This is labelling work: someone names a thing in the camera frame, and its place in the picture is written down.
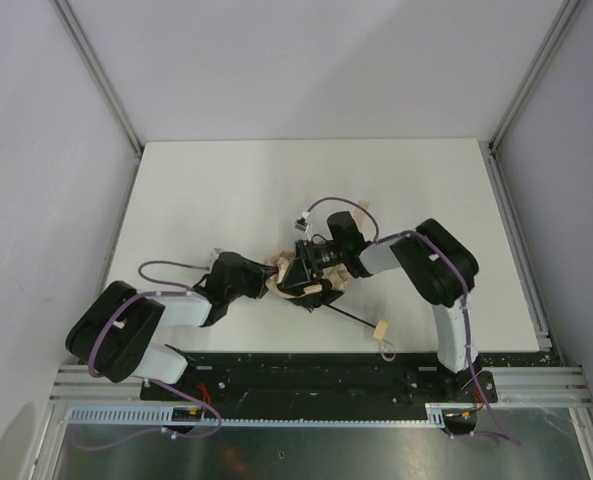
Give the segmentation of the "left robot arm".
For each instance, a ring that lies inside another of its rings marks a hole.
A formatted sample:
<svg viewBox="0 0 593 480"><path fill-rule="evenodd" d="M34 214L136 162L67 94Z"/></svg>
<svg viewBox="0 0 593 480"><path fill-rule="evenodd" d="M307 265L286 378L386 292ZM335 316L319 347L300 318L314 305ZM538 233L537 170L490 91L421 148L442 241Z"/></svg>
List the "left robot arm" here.
<svg viewBox="0 0 593 480"><path fill-rule="evenodd" d="M155 333L167 327L210 327L239 298L262 298L267 280L277 272L275 266L225 251L193 287L158 280L169 289L139 291L113 281L70 330L65 348L85 362L95 378L120 383L135 376L174 384L189 360L170 346L154 343Z"/></svg>

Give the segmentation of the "beige folding umbrella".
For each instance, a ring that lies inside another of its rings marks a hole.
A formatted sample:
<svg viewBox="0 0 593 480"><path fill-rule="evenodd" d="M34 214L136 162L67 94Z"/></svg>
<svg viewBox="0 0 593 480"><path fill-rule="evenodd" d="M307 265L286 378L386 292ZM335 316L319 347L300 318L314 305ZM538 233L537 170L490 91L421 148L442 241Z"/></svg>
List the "beige folding umbrella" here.
<svg viewBox="0 0 593 480"><path fill-rule="evenodd" d="M366 247L373 245L375 240L367 241L363 236L360 231L362 220L367 217L372 222L374 239L379 238L380 227L374 216L368 211L369 203L367 201L354 202L341 197L335 198L328 196L315 201L305 211L308 211L310 215L317 206L333 200L353 206L354 211L335 212L327 218L327 227L331 234L330 238L311 231L310 237L305 236L302 239L324 245L321 265L322 277L311 278L311 285L305 289L314 291L322 290L323 288L340 290L342 297L346 293L350 280L367 278L369 276L367 270L360 265L358 256ZM270 265L278 267L280 253L270 258ZM291 298L302 295L303 290L280 290L278 287L278 278L279 271L267 280L266 286L270 292L288 302L290 302ZM375 323L369 322L336 307L334 305L335 302L322 307L328 308L370 328L372 330L372 340L377 343L381 358L386 362L392 362L396 359L397 353L395 352L395 347L386 339L386 332L389 327L386 320L379 320Z"/></svg>

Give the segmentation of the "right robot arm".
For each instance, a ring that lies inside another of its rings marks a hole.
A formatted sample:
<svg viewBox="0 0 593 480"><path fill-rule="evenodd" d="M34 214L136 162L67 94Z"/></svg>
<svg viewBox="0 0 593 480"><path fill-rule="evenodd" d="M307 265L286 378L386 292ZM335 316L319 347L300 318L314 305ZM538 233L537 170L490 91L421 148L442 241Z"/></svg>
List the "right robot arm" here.
<svg viewBox="0 0 593 480"><path fill-rule="evenodd" d="M434 219L374 241L364 238L348 211L330 215L327 226L329 240L299 240L293 251L273 259L278 273L268 287L312 310L335 302L352 279L400 268L432 305L440 364L454 374L473 366L467 300L479 265L469 250Z"/></svg>

